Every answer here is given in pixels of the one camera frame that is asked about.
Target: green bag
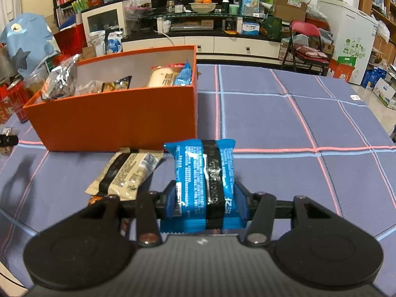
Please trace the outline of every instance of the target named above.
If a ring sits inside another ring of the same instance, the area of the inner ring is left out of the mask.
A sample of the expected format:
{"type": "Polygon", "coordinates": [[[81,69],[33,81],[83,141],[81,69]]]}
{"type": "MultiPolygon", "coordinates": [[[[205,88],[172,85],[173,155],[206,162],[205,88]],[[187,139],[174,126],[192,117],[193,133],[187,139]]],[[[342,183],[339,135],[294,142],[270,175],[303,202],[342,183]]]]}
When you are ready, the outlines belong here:
{"type": "Polygon", "coordinates": [[[269,16],[260,24],[260,34],[270,40],[281,40],[282,38],[282,19],[269,16]]]}

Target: red folding chair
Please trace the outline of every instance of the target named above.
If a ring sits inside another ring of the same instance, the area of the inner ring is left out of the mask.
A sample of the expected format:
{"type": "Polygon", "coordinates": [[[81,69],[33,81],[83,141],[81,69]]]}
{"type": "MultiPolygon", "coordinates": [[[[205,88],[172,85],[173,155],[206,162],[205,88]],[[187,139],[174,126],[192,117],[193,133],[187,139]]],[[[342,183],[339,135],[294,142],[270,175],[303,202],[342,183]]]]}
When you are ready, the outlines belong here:
{"type": "Polygon", "coordinates": [[[312,66],[318,66],[321,67],[321,73],[324,76],[324,68],[329,65],[329,61],[326,59],[322,58],[312,58],[309,56],[306,56],[305,54],[302,54],[301,52],[298,52],[294,48],[293,44],[293,32],[301,33],[304,35],[307,35],[309,37],[317,37],[319,38],[319,51],[322,51],[322,40],[320,39],[320,32],[319,29],[315,26],[312,25],[311,23],[305,23],[302,21],[294,20],[290,22],[290,42],[288,45],[288,49],[286,50],[285,58],[283,59],[281,69],[283,69],[285,65],[286,58],[288,57],[288,54],[291,53],[293,55],[293,68],[294,72],[297,72],[297,66],[296,66],[296,57],[303,61],[305,64],[309,64],[309,70],[308,72],[311,71],[312,66]]]}

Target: blue bag with star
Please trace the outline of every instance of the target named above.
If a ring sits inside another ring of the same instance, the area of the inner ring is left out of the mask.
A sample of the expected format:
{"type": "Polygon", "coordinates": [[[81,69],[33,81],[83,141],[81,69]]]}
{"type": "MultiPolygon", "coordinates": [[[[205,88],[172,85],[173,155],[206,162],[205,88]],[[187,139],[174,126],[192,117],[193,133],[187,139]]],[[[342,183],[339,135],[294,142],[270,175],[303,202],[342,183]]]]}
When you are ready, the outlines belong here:
{"type": "Polygon", "coordinates": [[[47,58],[59,54],[58,44],[41,15],[23,13],[12,20],[0,35],[0,43],[7,45],[15,69],[23,78],[47,58]]]}

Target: bottle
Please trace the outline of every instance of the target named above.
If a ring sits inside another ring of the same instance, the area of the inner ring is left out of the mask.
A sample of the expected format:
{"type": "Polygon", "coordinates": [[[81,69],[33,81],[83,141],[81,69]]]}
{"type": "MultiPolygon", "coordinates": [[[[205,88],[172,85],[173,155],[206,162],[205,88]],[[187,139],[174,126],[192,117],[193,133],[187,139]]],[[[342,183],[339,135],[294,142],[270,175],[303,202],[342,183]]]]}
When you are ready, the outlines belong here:
{"type": "Polygon", "coordinates": [[[230,2],[228,0],[223,0],[221,2],[221,13],[227,13],[229,5],[230,5],[230,2]]]}

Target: silver foil package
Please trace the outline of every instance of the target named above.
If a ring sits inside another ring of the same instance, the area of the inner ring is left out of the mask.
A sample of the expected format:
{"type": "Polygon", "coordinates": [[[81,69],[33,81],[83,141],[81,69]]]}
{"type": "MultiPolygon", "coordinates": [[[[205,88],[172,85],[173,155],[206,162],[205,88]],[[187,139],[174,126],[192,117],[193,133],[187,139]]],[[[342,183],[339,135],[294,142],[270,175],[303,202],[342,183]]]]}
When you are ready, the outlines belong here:
{"type": "Polygon", "coordinates": [[[55,100],[74,95],[77,80],[77,59],[74,55],[55,67],[41,89],[43,100],[55,100]]]}

